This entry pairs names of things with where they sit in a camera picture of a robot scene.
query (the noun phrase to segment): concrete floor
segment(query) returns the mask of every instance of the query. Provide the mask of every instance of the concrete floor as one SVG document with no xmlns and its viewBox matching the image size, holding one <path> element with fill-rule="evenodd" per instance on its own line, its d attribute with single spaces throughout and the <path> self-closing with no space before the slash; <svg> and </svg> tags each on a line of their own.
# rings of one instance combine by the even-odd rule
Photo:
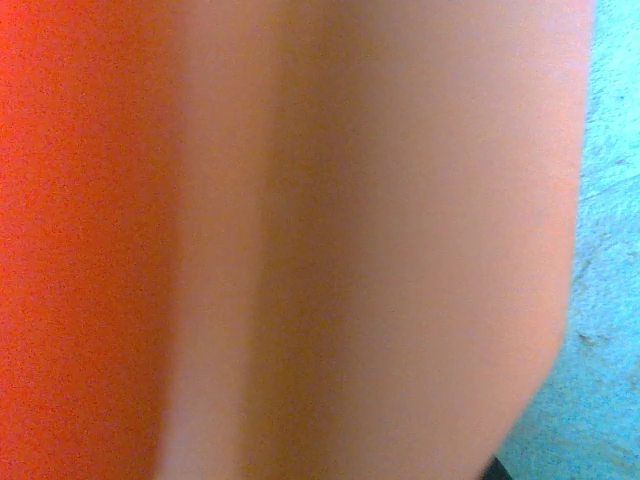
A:
<svg viewBox="0 0 640 480">
<path fill-rule="evenodd" d="M 598 0 L 566 344 L 498 456 L 515 480 L 640 479 L 638 0 Z"/>
</svg>

